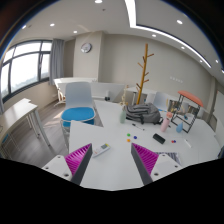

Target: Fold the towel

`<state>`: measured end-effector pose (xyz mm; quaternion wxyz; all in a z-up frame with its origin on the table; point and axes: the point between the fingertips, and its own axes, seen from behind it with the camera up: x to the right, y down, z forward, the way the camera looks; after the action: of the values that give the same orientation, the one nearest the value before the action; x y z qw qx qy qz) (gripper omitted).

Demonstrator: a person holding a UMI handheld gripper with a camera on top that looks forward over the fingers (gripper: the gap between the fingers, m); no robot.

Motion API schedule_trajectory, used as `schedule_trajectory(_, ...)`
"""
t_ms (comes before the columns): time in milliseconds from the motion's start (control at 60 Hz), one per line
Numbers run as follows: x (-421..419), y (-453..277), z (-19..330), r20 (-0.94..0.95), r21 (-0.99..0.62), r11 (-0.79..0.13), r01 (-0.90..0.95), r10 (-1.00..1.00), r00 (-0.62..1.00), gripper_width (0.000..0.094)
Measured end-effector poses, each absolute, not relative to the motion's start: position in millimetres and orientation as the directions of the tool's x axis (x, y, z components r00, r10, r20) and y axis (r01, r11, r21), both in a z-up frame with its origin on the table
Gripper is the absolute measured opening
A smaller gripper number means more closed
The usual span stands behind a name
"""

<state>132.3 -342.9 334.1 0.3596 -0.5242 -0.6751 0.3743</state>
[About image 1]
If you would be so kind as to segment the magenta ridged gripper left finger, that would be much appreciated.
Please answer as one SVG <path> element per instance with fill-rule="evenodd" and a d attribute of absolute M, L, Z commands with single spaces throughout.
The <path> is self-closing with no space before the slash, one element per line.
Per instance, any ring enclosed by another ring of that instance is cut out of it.
<path fill-rule="evenodd" d="M 66 156 L 56 155 L 42 169 L 79 185 L 91 156 L 92 145 L 87 144 Z"/>

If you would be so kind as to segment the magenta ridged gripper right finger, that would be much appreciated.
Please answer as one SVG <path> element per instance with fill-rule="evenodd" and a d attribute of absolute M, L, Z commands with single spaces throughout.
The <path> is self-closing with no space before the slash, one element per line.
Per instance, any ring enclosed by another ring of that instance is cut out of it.
<path fill-rule="evenodd" d="M 144 185 L 182 169 L 169 155 L 157 154 L 135 143 L 131 144 L 131 154 Z"/>

